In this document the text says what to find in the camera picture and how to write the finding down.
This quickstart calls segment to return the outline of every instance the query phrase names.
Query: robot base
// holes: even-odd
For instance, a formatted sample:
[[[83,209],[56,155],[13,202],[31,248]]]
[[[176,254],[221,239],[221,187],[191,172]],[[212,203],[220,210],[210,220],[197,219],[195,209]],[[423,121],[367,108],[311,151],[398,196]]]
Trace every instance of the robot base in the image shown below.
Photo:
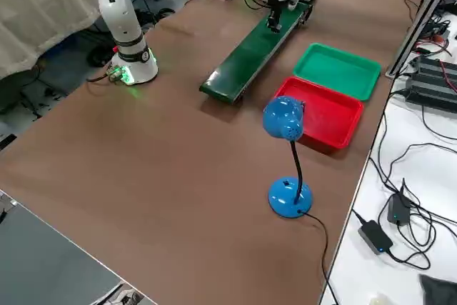
[[[311,208],[313,196],[307,184],[301,186],[301,194],[297,204],[293,203],[297,187],[298,179],[294,177],[278,179],[271,185],[268,192],[268,202],[279,216],[298,218]]]
[[[159,71],[154,55],[151,51],[150,58],[146,62],[127,62],[119,57],[119,54],[113,56],[111,63],[113,66],[121,67],[124,70],[121,81],[125,85],[143,84],[154,79]]]

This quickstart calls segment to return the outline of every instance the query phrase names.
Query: power adapter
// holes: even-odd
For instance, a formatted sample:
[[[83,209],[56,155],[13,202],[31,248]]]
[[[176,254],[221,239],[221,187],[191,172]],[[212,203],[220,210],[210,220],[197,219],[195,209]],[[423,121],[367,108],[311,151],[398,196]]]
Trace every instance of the power adapter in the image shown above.
[[[393,246],[392,240],[375,221],[365,221],[358,233],[376,255],[388,251]]]
[[[395,193],[388,201],[387,220],[399,226],[409,224],[411,200],[402,193]]]

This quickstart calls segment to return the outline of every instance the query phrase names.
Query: metal frame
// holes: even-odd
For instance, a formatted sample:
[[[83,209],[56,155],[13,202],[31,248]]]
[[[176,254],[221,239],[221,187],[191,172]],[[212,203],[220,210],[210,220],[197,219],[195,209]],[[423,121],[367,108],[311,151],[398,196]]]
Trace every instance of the metal frame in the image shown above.
[[[416,14],[413,25],[409,28],[403,43],[400,46],[400,49],[397,51],[393,62],[389,66],[386,76],[389,78],[395,77],[401,67],[408,58],[409,53],[411,52],[413,45],[416,43],[419,34],[422,32],[424,26],[433,16],[435,8],[438,6],[441,0],[424,0],[421,7]]]

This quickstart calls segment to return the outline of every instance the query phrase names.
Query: electronic device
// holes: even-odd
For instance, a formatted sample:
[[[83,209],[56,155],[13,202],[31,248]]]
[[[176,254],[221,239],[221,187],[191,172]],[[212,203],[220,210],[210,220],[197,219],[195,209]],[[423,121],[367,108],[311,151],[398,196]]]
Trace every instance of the electronic device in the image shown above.
[[[287,176],[276,180],[268,191],[268,202],[279,216],[297,218],[311,208],[313,197],[307,184],[303,183],[295,141],[303,135],[303,112],[305,104],[290,97],[279,96],[263,110],[263,128],[270,136],[291,142],[298,178]]]
[[[358,233],[376,255],[388,251],[393,246],[392,240],[375,221],[363,223]]]
[[[387,220],[403,226],[409,224],[411,201],[402,193],[395,193],[388,201]]]
[[[415,60],[414,66],[416,71],[406,80],[406,100],[414,104],[457,112],[457,93],[448,84],[449,82],[457,85],[457,65],[420,56]]]

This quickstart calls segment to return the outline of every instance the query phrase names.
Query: blue desk lamp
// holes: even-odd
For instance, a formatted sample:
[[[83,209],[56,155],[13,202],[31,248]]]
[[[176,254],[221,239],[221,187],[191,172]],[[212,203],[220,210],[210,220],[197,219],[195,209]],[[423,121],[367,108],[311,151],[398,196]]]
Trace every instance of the blue desk lamp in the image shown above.
[[[290,96],[279,96],[263,110],[263,128],[272,137],[291,142],[298,178],[287,176],[276,180],[268,192],[268,202],[279,216],[297,218],[311,208],[313,197],[307,184],[303,184],[300,161],[295,141],[303,134],[304,104]]]

